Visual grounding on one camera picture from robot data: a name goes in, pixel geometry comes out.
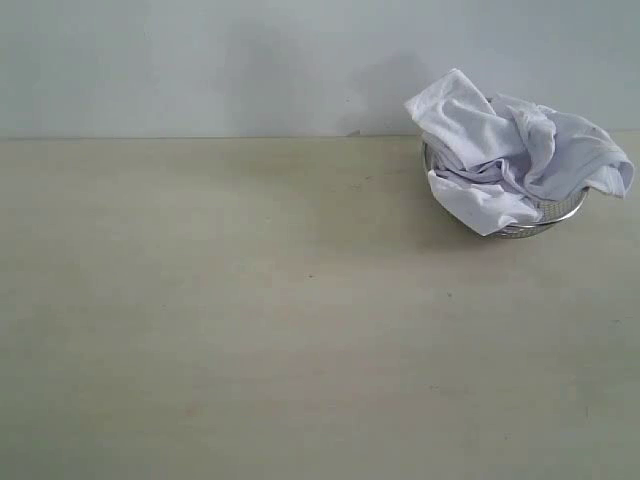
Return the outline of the white t-shirt with red logo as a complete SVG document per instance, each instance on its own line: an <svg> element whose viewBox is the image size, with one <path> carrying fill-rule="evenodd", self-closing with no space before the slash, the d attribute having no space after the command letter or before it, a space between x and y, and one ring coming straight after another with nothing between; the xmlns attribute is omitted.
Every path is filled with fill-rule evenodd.
<svg viewBox="0 0 640 480"><path fill-rule="evenodd" d="M420 128L434 198L481 236L541 218L534 201L561 202L585 187L617 198L634 165L589 120L530 101L485 96L458 69L405 103Z"/></svg>

